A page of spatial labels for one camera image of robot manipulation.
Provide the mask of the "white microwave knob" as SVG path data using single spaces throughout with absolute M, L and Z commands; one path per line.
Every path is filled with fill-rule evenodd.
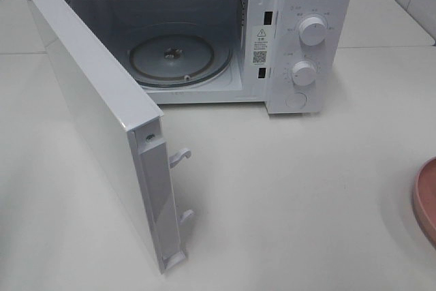
M 316 79 L 317 68 L 311 61 L 299 61 L 291 70 L 292 80 L 295 85 L 305 87 Z
M 319 14 L 310 14 L 298 23 L 300 41 L 306 46 L 316 46 L 322 43 L 327 34 L 328 23 Z

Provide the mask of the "white microwave door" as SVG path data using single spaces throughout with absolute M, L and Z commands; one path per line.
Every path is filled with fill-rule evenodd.
M 102 167 L 160 272 L 185 259 L 162 111 L 65 0 L 28 0 L 76 129 Z

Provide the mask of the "white microwave oven body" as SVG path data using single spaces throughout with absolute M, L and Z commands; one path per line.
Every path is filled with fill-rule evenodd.
M 232 43 L 233 55 L 218 76 L 188 87 L 139 86 L 159 105 L 262 102 L 271 114 L 318 112 L 326 75 L 335 52 L 349 0 L 65 0 L 115 59 L 130 72 L 128 52 L 143 39 L 147 26 L 187 22 L 216 27 Z M 327 23 L 325 40 L 306 46 L 298 23 L 319 14 Z M 311 61 L 316 79 L 294 84 L 292 67 Z M 307 96 L 302 110 L 285 104 L 293 93 Z

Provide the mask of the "glass microwave turntable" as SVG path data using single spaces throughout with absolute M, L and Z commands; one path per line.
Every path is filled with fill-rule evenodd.
M 166 22 L 143 30 L 128 52 L 130 72 L 139 84 L 155 89 L 188 87 L 218 76 L 229 65 L 232 43 L 216 27 Z

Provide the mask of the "round white door button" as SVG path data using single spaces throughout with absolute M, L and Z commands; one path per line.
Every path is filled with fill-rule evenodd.
M 286 100 L 285 104 L 292 110 L 302 110 L 307 103 L 307 96 L 304 93 L 293 93 L 290 94 Z

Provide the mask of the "pink round plate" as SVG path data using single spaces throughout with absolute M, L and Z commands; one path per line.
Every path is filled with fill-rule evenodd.
M 416 175 L 412 205 L 418 225 L 435 247 L 435 158 L 424 163 Z

